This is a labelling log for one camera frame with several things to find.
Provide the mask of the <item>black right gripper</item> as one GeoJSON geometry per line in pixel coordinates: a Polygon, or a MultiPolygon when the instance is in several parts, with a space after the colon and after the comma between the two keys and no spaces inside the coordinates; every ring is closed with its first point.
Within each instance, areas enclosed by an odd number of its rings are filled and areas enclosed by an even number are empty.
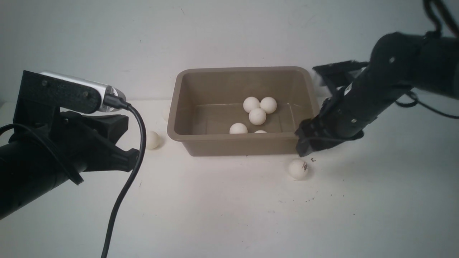
{"type": "Polygon", "coordinates": [[[363,129],[352,123],[353,116],[344,107],[343,95],[327,98],[317,116],[300,122],[295,135],[295,150],[300,157],[334,148],[344,142],[361,139],[363,129]]]}

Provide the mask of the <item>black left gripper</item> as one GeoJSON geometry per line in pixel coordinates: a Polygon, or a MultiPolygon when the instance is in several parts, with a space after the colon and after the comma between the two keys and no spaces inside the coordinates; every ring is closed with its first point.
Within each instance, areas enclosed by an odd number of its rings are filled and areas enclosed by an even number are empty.
{"type": "Polygon", "coordinates": [[[133,170],[139,150],[123,150],[117,142],[128,130],[128,116],[85,116],[60,111],[54,121],[54,156],[66,166],[83,163],[85,171],[133,170]]]}

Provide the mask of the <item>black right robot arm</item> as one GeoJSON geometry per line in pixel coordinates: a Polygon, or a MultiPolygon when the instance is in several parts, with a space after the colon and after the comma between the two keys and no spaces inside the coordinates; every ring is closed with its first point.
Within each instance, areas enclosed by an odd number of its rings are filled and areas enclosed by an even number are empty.
{"type": "Polygon", "coordinates": [[[295,131],[300,157],[360,139],[364,128],[413,88],[458,98],[458,39],[392,33],[377,41],[367,67],[334,92],[295,131]]]}

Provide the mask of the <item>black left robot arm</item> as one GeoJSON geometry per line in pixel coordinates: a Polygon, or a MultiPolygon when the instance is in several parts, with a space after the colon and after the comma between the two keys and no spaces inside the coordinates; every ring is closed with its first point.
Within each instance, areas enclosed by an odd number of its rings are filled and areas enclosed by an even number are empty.
{"type": "MultiPolygon", "coordinates": [[[[78,174],[133,169],[139,151],[116,146],[127,132],[126,115],[84,116],[73,111],[55,117],[55,127],[39,128],[78,174]]],[[[68,181],[49,150],[29,132],[13,134],[1,147],[1,218],[5,218],[68,181]]]]}

